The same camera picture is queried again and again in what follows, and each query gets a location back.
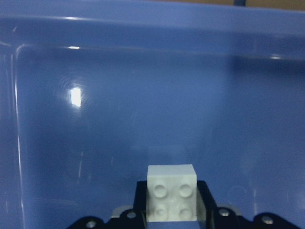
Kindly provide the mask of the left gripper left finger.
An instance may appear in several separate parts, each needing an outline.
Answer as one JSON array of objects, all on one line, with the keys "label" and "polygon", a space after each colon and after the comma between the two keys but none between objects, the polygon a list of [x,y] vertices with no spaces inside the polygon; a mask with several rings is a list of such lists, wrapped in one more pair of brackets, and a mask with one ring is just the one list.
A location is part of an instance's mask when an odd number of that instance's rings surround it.
[{"label": "left gripper left finger", "polygon": [[135,213],[135,222],[137,229],[147,229],[146,221],[146,203],[147,203],[147,182],[138,181],[133,202],[133,212]]}]

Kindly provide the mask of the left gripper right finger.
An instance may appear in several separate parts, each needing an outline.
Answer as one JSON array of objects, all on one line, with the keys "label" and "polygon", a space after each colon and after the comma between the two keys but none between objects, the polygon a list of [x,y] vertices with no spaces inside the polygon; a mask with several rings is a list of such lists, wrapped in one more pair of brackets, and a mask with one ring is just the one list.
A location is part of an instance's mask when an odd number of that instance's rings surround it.
[{"label": "left gripper right finger", "polygon": [[211,229],[212,212],[217,208],[208,185],[203,180],[197,181],[196,216],[200,229]]}]

